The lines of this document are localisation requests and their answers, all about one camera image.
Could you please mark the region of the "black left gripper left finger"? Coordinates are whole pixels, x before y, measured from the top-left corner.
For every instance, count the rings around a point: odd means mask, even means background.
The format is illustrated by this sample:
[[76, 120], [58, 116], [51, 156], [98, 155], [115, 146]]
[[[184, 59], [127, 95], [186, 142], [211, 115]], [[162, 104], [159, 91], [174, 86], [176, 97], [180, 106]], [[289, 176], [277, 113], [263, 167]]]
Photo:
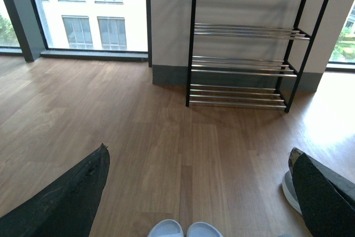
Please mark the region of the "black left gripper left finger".
[[110, 166], [101, 144], [78, 164], [1, 217], [1, 236], [89, 236]]

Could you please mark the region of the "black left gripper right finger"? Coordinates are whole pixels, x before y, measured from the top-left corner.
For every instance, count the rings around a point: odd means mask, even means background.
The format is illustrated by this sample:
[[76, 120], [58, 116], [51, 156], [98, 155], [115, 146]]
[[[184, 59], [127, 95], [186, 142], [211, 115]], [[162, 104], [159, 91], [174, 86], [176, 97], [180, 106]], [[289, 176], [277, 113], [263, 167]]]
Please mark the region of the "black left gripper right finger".
[[354, 236], [354, 183], [296, 147], [288, 166], [312, 236]]

